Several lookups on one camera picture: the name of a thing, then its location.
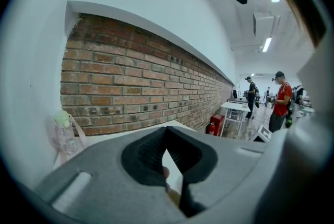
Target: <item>fire extinguisher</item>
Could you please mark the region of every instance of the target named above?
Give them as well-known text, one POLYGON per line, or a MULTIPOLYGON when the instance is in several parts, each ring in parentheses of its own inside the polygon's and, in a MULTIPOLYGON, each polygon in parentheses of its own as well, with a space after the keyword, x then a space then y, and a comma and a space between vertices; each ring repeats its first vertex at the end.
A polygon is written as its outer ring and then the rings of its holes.
POLYGON ((209 125, 207 125, 207 127, 205 129, 205 133, 209 134, 209 135, 213 135, 215 130, 216 130, 216 126, 215 126, 214 122, 212 122, 209 125))

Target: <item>white ceiling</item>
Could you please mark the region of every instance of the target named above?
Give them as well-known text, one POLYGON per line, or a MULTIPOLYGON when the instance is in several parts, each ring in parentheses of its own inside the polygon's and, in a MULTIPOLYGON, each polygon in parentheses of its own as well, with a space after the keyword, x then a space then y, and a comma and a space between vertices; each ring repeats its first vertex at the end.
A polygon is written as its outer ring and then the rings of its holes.
POLYGON ((265 60, 284 64, 284 57, 289 54, 298 58, 295 65, 289 64, 291 68, 289 73, 296 73, 313 53, 313 46, 308 36, 304 31, 300 31, 285 0, 278 3, 272 3, 271 0, 248 0, 246 5, 235 0, 210 1, 226 29, 237 63, 247 60, 251 62, 254 57, 257 62, 265 60), (254 12, 271 13, 273 16, 281 17, 277 32, 272 35, 272 41, 266 53, 262 52, 261 47, 264 46, 267 37, 256 38, 253 33, 254 12))

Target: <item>floor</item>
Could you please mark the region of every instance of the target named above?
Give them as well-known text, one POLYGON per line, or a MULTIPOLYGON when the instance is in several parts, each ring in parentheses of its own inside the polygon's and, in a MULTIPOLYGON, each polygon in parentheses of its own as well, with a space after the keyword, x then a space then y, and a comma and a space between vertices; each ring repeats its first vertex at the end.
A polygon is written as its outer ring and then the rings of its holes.
MULTIPOLYGON (((264 125, 266 128, 269 127, 269 118, 272 114, 271 104, 265 107, 264 104, 260 104, 259 108, 254 106, 253 115, 250 120, 245 120, 242 125, 239 139, 249 140, 260 128, 264 125)), ((236 130, 237 123, 227 121, 223 130, 222 137, 225 138, 236 138, 238 131, 236 130)))

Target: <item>ceiling vent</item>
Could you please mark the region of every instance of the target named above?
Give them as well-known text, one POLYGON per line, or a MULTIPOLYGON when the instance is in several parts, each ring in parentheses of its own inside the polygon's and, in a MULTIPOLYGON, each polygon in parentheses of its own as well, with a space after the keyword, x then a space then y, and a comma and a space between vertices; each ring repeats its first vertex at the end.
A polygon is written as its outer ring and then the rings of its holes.
POLYGON ((254 35, 257 38, 267 39, 271 36, 274 16, 271 13, 253 13, 254 35))

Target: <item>black pants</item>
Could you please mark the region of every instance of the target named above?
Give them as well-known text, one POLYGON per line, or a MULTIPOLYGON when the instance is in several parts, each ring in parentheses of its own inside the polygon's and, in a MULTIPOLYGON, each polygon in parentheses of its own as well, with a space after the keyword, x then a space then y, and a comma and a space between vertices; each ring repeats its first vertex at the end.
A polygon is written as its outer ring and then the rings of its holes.
POLYGON ((284 118, 285 118, 285 115, 278 116, 273 112, 269 120, 269 131, 274 133, 275 131, 280 130, 284 122, 284 118))
POLYGON ((250 109, 250 112, 247 113, 246 118, 251 118, 252 112, 253 112, 253 106, 254 106, 254 101, 248 103, 248 108, 250 109))

